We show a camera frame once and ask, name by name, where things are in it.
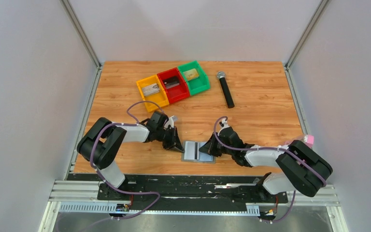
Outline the grey card holder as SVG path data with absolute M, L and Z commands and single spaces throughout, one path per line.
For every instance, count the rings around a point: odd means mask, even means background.
M 209 154 L 200 152 L 199 149 L 203 147 L 205 142 L 196 141 L 184 141 L 183 147 L 185 149 L 181 156 L 181 160 L 184 162 L 196 162 L 196 163 L 215 163 L 215 157 Z

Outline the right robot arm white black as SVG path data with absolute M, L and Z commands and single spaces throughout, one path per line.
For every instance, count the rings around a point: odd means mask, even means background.
M 314 197 L 327 185 L 327 179 L 333 173 L 332 166 L 301 140 L 276 147 L 248 144 L 232 127 L 213 133 L 199 151 L 214 157 L 230 155 L 243 167 L 280 168 L 280 173 L 265 174 L 261 179 L 256 190 L 257 197 L 263 202 L 270 201 L 280 192 L 294 190 Z

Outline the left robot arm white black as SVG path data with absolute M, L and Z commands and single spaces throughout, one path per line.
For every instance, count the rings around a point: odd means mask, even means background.
M 123 143 L 148 143 L 159 141 L 165 150 L 184 152 L 177 127 L 176 117 L 155 111 L 150 118 L 139 123 L 117 123 L 99 118 L 77 145 L 77 152 L 90 162 L 102 180 L 108 183 L 110 193 L 122 200 L 128 195 L 126 177 L 115 162 Z

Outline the silver card in yellow bin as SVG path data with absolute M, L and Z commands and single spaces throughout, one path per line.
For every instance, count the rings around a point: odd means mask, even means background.
M 157 83 L 152 83 L 150 85 L 141 88 L 142 93 L 145 97 L 157 94 L 160 92 L 159 85 Z

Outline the black card in red bin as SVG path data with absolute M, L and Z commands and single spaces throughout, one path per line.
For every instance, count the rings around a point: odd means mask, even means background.
M 180 81 L 177 76 L 172 76 L 170 78 L 163 80 L 163 84 L 165 86 L 165 89 L 170 89 L 180 85 Z

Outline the gold card in green bin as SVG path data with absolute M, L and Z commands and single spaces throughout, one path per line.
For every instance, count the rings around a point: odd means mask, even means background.
M 184 71 L 183 75 L 184 75 L 186 81 L 196 79 L 200 76 L 196 69 L 190 69 L 190 70 Z

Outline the pink card stand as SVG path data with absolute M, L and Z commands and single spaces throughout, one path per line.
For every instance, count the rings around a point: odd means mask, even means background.
M 300 136 L 297 136 L 291 140 L 285 141 L 284 145 L 289 145 L 291 144 L 294 140 L 299 140 L 305 143 L 309 148 L 312 148 L 314 145 L 314 137 L 310 134 L 303 134 Z

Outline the black handheld microphone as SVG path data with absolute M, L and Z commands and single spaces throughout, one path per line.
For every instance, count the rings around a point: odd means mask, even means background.
M 230 89 L 229 89 L 228 84 L 227 84 L 226 74 L 224 72 L 220 71 L 220 72 L 217 73 L 216 77 L 219 80 L 219 83 L 220 83 L 221 89 L 223 91 L 227 107 L 228 108 L 234 108 L 235 104 L 234 104 L 234 101 L 233 101 L 232 96 L 231 96 Z

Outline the red plastic bin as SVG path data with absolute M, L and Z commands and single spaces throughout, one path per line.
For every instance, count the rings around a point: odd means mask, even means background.
M 188 85 L 178 68 L 172 68 L 157 74 L 167 94 L 170 104 L 190 97 Z

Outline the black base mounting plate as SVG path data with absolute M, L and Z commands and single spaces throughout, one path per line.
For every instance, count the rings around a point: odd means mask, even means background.
M 119 193 L 96 174 L 73 174 L 70 180 L 97 181 L 96 198 L 101 201 L 128 201 L 131 210 L 142 210 L 155 199 L 160 199 L 150 210 L 237 212 L 245 211 L 247 203 L 287 203 L 286 193 L 269 195 L 258 192 L 258 176 L 200 176 L 200 175 L 135 175 L 128 174 L 121 190 L 142 192 L 129 196 Z

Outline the yellow plastic bin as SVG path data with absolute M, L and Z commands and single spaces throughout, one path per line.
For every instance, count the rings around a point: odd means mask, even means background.
M 166 91 L 156 74 L 136 81 L 136 85 L 143 101 L 155 102 L 161 108 L 169 105 Z

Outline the green plastic bin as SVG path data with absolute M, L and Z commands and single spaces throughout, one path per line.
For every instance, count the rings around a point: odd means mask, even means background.
M 180 74 L 183 76 L 191 96 L 200 94 L 210 89 L 211 86 L 208 75 L 196 60 L 179 65 L 177 68 L 180 71 Z M 196 73 L 196 77 L 188 77 L 187 72 L 189 71 Z

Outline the left aluminium frame post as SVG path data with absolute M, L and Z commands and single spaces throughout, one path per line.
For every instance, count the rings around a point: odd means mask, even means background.
M 96 81 L 97 74 L 102 67 L 102 63 L 100 62 L 100 59 L 98 58 L 98 55 L 96 54 L 95 49 L 91 44 L 82 23 L 80 22 L 71 0 L 61 0 L 60 3 L 62 4 L 66 15 L 71 22 L 71 25 L 79 37 L 81 45 L 86 51 L 87 58 L 90 60 L 88 74 L 85 74 L 83 80 L 79 81 L 79 83 L 82 85 L 79 90 L 83 97 L 80 105 L 82 110 L 85 111 L 92 94 L 92 89 Z

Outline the aluminium frame post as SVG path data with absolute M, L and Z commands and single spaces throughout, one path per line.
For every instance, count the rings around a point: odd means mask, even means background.
M 321 18 L 322 14 L 326 10 L 326 7 L 330 4 L 330 0 L 320 0 L 319 4 L 313 13 L 311 19 L 309 20 L 307 26 L 305 27 L 300 39 L 298 40 L 297 44 L 295 45 L 291 55 L 289 56 L 287 62 L 284 64 L 284 71 L 285 71 L 285 76 L 289 85 L 289 89 L 291 92 L 291 96 L 293 99 L 293 103 L 296 109 L 296 113 L 299 119 L 300 127 L 303 133 L 307 134 L 308 133 L 308 125 L 306 118 L 304 116 L 304 112 L 302 109 L 302 105 L 300 102 L 300 99 L 298 97 L 298 87 L 295 84 L 295 80 L 293 78 L 293 73 L 292 73 L 292 67 L 298 58 L 300 52 L 302 51 L 303 47 L 305 46 L 308 38 L 312 34 L 312 31 L 316 27 L 319 19 Z
M 97 74 L 102 67 L 102 63 L 100 62 L 100 59 L 98 58 L 98 55 L 96 54 L 95 49 L 91 44 L 82 23 L 80 22 L 71 0 L 61 0 L 60 3 L 62 4 L 66 15 L 71 22 L 71 25 L 79 37 L 81 45 L 86 51 L 87 58 L 90 60 L 88 74 L 85 74 L 83 80 L 79 81 L 79 83 L 82 85 L 79 90 L 83 97 L 80 105 L 82 110 L 85 111 L 92 94 L 92 89 L 96 81 Z

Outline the right aluminium frame post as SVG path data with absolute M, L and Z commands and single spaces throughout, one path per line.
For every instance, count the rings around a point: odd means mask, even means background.
M 293 73 L 292 73 L 292 67 L 298 58 L 300 52 L 302 51 L 303 47 L 305 46 L 308 38 L 312 34 L 312 31 L 316 27 L 319 19 L 321 18 L 322 14 L 326 10 L 326 7 L 330 4 L 330 0 L 320 0 L 319 4 L 313 13 L 311 19 L 309 20 L 307 26 L 305 27 L 300 39 L 298 40 L 297 44 L 295 45 L 291 55 L 289 56 L 287 62 L 284 64 L 284 71 L 285 71 L 285 76 L 289 85 L 289 89 L 291 92 L 291 96 L 293 99 L 293 103 L 296 109 L 296 113 L 299 119 L 300 127 L 303 133 L 307 134 L 308 133 L 308 125 L 306 118 L 304 116 L 304 112 L 302 109 L 302 105 L 300 102 L 300 99 L 298 97 L 298 87 L 295 84 L 295 80 L 293 78 Z

